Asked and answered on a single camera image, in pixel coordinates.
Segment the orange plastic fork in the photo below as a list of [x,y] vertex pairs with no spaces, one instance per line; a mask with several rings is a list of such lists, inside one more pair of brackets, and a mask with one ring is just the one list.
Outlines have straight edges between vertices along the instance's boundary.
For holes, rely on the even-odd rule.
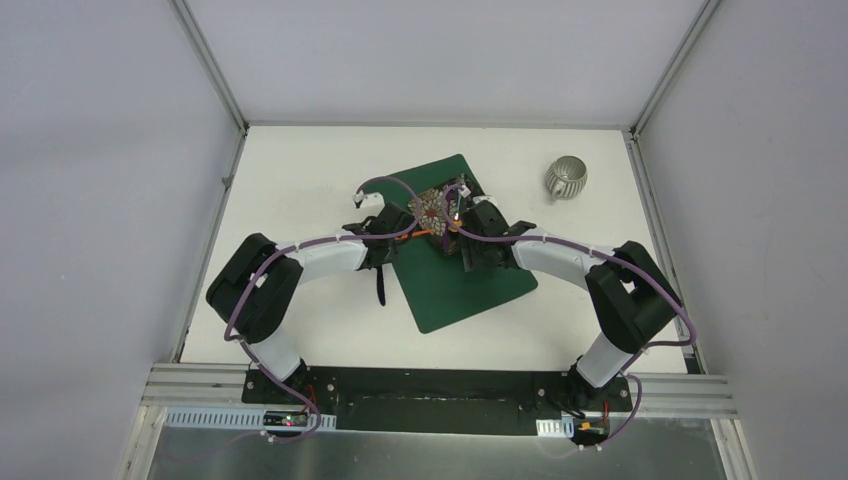
[[396,240],[398,240],[398,241],[409,240],[409,239],[411,239],[411,238],[414,238],[414,237],[415,237],[417,234],[419,234],[420,232],[421,232],[421,230],[413,230],[413,231],[411,231],[411,232],[409,232],[409,233],[406,233],[406,234],[400,235],[400,236],[396,237],[395,239],[396,239]]

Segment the black floral square plate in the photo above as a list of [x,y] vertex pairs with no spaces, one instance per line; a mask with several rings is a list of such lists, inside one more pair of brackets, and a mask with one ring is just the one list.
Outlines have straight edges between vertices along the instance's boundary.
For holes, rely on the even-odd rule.
[[[445,217],[442,212],[443,193],[448,185],[457,182],[464,182],[467,186],[467,196],[462,200],[461,213],[473,205],[470,203],[473,196],[485,195],[482,187],[474,179],[467,174],[460,174],[457,177],[451,178],[445,182],[437,184],[434,187],[424,190],[417,195],[416,200],[410,200],[407,203],[407,207],[411,211],[417,211],[417,206],[421,207],[419,210],[420,221],[418,229],[428,231],[426,238],[428,238],[431,244],[443,255],[445,255],[442,248],[445,229]],[[458,233],[457,245],[459,249],[455,254],[460,252],[459,237],[460,234]]]

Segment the blue plastic knife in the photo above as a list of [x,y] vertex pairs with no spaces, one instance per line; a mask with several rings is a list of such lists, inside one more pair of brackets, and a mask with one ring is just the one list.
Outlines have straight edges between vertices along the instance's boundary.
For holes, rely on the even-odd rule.
[[376,270],[376,290],[377,290],[377,298],[378,302],[381,306],[385,307],[387,304],[386,290],[385,290],[385,278],[384,271],[382,266],[377,266]]

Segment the purple metallic fork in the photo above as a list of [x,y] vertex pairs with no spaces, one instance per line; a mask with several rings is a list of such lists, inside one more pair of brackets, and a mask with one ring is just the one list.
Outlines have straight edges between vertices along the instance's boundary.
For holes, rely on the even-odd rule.
[[464,182],[448,185],[443,193],[445,229],[443,234],[442,248],[446,256],[454,255],[459,249],[457,245],[458,231],[456,226],[460,224],[459,210],[462,200],[467,196],[467,186]]

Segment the grey ribbed mug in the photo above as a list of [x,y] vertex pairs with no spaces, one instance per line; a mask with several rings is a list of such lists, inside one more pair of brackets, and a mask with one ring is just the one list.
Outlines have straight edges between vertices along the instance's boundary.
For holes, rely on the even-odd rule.
[[544,176],[544,185],[553,200],[569,200],[585,188],[588,170],[582,159],[562,156],[551,163]]

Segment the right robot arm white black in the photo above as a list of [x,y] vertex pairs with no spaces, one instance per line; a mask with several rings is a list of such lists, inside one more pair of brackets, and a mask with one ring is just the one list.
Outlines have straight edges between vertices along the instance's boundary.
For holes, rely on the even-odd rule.
[[611,380],[679,314],[677,295],[638,242],[596,248],[531,222],[508,224],[488,200],[466,208],[459,220],[469,268],[541,272],[589,294],[600,332],[567,375],[569,400],[580,409],[603,402]]

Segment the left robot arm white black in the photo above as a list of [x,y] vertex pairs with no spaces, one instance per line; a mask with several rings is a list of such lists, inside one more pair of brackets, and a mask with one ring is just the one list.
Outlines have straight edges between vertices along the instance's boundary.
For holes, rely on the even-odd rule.
[[254,362],[270,373],[266,389],[281,404],[297,402],[306,368],[282,329],[296,289],[330,275],[381,268],[398,253],[399,238],[418,221],[388,203],[376,215],[302,242],[276,243],[261,233],[247,236],[218,273],[206,303],[225,323],[225,339],[243,343]]

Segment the green placemat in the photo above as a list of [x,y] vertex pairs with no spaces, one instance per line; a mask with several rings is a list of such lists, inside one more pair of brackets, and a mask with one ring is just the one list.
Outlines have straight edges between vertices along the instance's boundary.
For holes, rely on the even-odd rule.
[[[460,174],[467,174],[478,183],[465,157],[455,154],[393,176],[419,194]],[[494,309],[538,287],[538,281],[528,271],[496,268],[466,272],[460,253],[443,255],[426,235],[400,246],[392,268],[423,334]]]

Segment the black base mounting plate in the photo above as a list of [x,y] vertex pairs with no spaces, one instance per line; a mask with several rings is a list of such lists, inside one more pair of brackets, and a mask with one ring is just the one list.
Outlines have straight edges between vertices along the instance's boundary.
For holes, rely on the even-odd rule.
[[536,436],[540,421],[633,408],[621,377],[598,393],[574,394],[557,371],[312,366],[288,384],[337,429],[351,431]]

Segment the right electronics board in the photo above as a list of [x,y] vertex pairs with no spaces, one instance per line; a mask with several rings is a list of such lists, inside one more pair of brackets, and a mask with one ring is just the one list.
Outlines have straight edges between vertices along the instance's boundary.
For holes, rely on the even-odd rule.
[[586,441],[603,441],[609,436],[608,419],[582,419],[574,421],[574,438],[586,438]]

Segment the electronics board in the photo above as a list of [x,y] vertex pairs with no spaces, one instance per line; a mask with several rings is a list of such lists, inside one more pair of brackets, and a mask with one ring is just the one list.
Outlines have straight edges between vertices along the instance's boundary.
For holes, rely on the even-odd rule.
[[609,436],[608,419],[582,419],[574,421],[574,438],[586,438],[586,441],[603,441]]
[[305,412],[266,411],[263,416],[263,425],[269,427],[304,428],[308,421]]

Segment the left electronics board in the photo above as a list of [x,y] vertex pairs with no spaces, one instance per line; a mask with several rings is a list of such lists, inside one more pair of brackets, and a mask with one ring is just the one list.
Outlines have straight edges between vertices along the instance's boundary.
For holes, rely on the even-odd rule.
[[263,425],[269,427],[304,428],[308,421],[305,412],[266,411],[263,416]]

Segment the aluminium frame rail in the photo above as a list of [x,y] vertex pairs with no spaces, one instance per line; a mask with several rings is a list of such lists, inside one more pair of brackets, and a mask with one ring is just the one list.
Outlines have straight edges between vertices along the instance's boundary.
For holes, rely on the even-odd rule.
[[[639,136],[625,130],[623,137],[658,255],[658,265],[673,288],[679,290],[659,201],[642,155]],[[698,366],[697,371],[687,374],[647,374],[646,402],[642,413],[649,419],[707,421],[715,439],[723,476],[726,479],[756,479],[758,475],[750,459],[728,380],[721,375],[708,373],[698,346],[684,347],[682,352],[688,365]]]

